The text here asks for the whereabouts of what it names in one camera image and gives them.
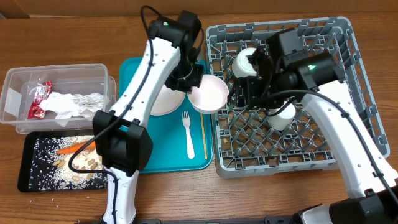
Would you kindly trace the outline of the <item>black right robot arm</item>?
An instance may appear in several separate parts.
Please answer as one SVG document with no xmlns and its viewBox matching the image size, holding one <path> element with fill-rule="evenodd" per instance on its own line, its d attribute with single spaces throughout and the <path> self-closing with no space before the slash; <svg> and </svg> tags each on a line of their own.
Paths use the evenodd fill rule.
<svg viewBox="0 0 398 224">
<path fill-rule="evenodd" d="M 348 198 L 297 212 L 293 223 L 396 223 L 397 171 L 386 161 L 352 102 L 332 54 L 310 55 L 293 28 L 233 61 L 232 94 L 246 109 L 277 116 L 292 101 L 314 119 L 343 175 Z"/>
</svg>

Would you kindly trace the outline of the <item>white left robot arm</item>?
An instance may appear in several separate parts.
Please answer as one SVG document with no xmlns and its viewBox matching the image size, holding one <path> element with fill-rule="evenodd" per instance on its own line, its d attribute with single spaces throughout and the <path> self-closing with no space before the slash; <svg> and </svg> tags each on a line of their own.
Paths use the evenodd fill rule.
<svg viewBox="0 0 398 224">
<path fill-rule="evenodd" d="M 153 149 L 147 132 L 150 112 L 163 86 L 190 93 L 200 86 L 203 66 L 194 43 L 204 31 L 198 16 L 182 11 L 176 20 L 161 14 L 144 26 L 148 41 L 142 60 L 109 112 L 93 118 L 96 152 L 108 178 L 102 223 L 134 223 L 137 179 Z"/>
</svg>

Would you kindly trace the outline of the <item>white bowl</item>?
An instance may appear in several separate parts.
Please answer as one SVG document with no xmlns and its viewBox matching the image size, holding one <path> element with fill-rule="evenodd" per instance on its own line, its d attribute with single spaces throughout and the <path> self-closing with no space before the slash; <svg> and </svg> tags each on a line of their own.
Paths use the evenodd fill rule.
<svg viewBox="0 0 398 224">
<path fill-rule="evenodd" d="M 235 57 L 232 64 L 232 71 L 236 78 L 256 77 L 257 72 L 249 63 L 248 56 L 252 55 L 256 48 L 250 47 L 241 50 Z"/>
</svg>

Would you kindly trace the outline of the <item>pink small bowl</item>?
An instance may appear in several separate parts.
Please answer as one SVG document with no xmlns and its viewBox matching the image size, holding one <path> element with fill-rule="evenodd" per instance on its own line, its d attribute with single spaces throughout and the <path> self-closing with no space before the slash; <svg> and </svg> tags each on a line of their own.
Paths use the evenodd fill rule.
<svg viewBox="0 0 398 224">
<path fill-rule="evenodd" d="M 202 114 L 213 114 L 227 103 L 227 84 L 214 75 L 203 75 L 199 87 L 193 87 L 188 99 L 195 110 Z"/>
</svg>

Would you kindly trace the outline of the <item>orange carrot piece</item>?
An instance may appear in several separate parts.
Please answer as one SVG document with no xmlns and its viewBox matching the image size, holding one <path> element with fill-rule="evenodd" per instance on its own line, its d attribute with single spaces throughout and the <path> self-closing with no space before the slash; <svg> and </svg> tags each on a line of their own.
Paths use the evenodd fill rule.
<svg viewBox="0 0 398 224">
<path fill-rule="evenodd" d="M 86 144 L 86 142 L 81 142 L 79 144 L 74 144 L 74 145 L 72 145 L 70 147 L 66 147 L 66 148 L 58 150 L 57 154 L 73 154 L 73 153 L 77 152 L 77 150 L 79 150 L 85 144 Z M 94 149 L 96 149 L 95 142 L 92 142 L 90 145 L 88 145 L 85 148 L 85 150 L 89 150 L 89 151 L 92 151 Z"/>
</svg>

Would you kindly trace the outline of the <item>white plastic fork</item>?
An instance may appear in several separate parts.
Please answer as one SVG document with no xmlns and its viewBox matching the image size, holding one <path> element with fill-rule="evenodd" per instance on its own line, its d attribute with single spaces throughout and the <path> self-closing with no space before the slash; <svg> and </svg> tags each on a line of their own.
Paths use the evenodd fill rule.
<svg viewBox="0 0 398 224">
<path fill-rule="evenodd" d="M 184 111 L 182 113 L 182 123 L 185 127 L 185 132 L 186 132 L 187 156 L 189 159 L 193 159 L 195 157 L 195 151 L 190 133 L 190 117 L 188 111 Z"/>
</svg>

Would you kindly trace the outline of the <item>white napkin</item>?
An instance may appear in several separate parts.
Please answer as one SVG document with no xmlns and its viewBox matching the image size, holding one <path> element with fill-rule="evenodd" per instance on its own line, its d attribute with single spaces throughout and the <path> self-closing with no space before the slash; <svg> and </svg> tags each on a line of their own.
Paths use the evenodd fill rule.
<svg viewBox="0 0 398 224">
<path fill-rule="evenodd" d="M 109 102 L 110 99 L 100 93 L 81 95 L 51 92 L 47 99 L 40 102 L 39 108 L 44 112 L 55 112 L 57 114 L 55 117 L 56 123 L 65 127 L 68 119 L 92 117 Z"/>
</svg>

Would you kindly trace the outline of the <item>cream white cup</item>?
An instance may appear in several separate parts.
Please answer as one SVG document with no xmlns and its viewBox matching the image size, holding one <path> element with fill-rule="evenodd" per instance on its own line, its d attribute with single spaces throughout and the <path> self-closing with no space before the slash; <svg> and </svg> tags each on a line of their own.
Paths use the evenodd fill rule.
<svg viewBox="0 0 398 224">
<path fill-rule="evenodd" d="M 277 113 L 281 108 L 270 109 L 268 116 L 268 124 L 275 130 L 283 131 L 287 126 L 291 124 L 295 115 L 295 106 L 289 103 L 281 113 L 272 116 L 272 114 Z"/>
</svg>

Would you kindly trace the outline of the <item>wooden chopstick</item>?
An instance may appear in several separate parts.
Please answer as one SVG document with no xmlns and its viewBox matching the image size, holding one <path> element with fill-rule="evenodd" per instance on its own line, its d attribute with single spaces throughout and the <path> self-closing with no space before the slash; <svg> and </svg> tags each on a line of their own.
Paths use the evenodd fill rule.
<svg viewBox="0 0 398 224">
<path fill-rule="evenodd" d="M 204 157 L 205 157 L 205 160 L 207 160 L 208 154 L 207 154 L 207 148 L 206 148 L 206 134 L 205 134 L 204 118 L 203 118 L 202 113 L 200 113 L 200 119 L 201 119 L 201 131 L 202 131 L 202 137 L 203 137 Z"/>
</svg>

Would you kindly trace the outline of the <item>red snack wrapper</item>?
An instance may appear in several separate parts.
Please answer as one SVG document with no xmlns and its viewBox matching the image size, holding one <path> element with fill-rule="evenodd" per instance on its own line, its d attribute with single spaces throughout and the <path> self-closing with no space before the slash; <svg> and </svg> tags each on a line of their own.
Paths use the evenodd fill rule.
<svg viewBox="0 0 398 224">
<path fill-rule="evenodd" d="M 42 101 L 46 100 L 51 94 L 53 88 L 52 81 L 46 81 L 43 83 L 39 83 L 37 85 L 34 100 L 30 106 L 28 119 L 44 119 L 45 110 L 43 110 L 39 105 Z"/>
</svg>

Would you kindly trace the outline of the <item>pink plate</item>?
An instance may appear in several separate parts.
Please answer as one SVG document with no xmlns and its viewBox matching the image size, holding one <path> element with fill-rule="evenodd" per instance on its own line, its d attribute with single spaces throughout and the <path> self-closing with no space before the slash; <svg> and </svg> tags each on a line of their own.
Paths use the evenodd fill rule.
<svg viewBox="0 0 398 224">
<path fill-rule="evenodd" d="M 186 93 L 162 86 L 150 114 L 163 116 L 175 111 L 184 101 Z"/>
</svg>

